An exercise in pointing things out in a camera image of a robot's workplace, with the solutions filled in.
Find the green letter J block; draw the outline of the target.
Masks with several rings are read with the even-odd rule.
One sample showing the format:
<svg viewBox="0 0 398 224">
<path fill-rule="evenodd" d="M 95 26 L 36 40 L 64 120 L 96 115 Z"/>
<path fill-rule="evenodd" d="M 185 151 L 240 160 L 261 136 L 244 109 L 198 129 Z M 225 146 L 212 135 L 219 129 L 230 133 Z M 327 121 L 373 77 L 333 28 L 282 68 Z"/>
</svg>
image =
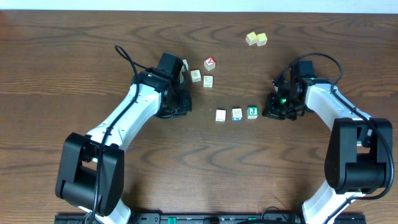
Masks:
<svg viewBox="0 0 398 224">
<path fill-rule="evenodd" d="M 256 119 L 259 116 L 259 110 L 257 106 L 249 106 L 247 110 L 248 119 Z"/>
</svg>

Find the plain white wooden block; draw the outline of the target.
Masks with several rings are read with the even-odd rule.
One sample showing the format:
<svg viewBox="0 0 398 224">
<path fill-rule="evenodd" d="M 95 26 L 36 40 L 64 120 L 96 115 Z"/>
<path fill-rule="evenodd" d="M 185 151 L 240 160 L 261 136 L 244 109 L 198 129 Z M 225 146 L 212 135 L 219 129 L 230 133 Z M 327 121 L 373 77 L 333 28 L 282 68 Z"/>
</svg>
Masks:
<svg viewBox="0 0 398 224">
<path fill-rule="evenodd" d="M 226 120 L 226 110 L 216 110 L 215 121 L 225 122 Z"/>
</svg>

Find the blue edged picture block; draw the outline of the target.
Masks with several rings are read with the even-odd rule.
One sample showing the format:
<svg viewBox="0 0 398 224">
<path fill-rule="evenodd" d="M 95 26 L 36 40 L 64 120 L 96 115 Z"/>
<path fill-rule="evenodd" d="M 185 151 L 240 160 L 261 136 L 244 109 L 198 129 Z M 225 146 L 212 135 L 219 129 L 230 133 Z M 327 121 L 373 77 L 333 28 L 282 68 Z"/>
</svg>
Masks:
<svg viewBox="0 0 398 224">
<path fill-rule="evenodd" d="M 243 111 L 241 108 L 233 108 L 231 114 L 233 121 L 241 121 L 243 119 Z"/>
</svg>

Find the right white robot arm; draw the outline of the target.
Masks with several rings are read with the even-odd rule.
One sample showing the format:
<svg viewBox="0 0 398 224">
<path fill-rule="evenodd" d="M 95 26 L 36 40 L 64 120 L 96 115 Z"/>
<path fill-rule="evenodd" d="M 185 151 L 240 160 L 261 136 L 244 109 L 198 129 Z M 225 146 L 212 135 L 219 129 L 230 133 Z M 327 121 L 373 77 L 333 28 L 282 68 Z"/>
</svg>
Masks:
<svg viewBox="0 0 398 224">
<path fill-rule="evenodd" d="M 303 223 L 333 223 L 355 200 L 385 196 L 394 180 L 392 124 L 357 109 L 327 78 L 279 78 L 267 96 L 263 116 L 295 120 L 316 113 L 331 131 L 324 163 L 325 181 L 304 201 Z"/>
</svg>

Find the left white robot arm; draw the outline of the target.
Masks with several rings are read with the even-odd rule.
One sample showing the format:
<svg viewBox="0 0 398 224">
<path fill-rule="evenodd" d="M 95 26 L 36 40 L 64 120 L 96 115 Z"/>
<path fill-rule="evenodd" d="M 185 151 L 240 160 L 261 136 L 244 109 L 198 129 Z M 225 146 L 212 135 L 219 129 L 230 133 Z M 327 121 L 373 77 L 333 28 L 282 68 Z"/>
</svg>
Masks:
<svg viewBox="0 0 398 224">
<path fill-rule="evenodd" d="M 148 68 L 135 75 L 126 97 L 97 127 L 65 140 L 55 195 L 86 212 L 83 223 L 127 223 L 121 199 L 126 149 L 153 116 L 185 116 L 192 109 L 187 73 Z"/>
</svg>

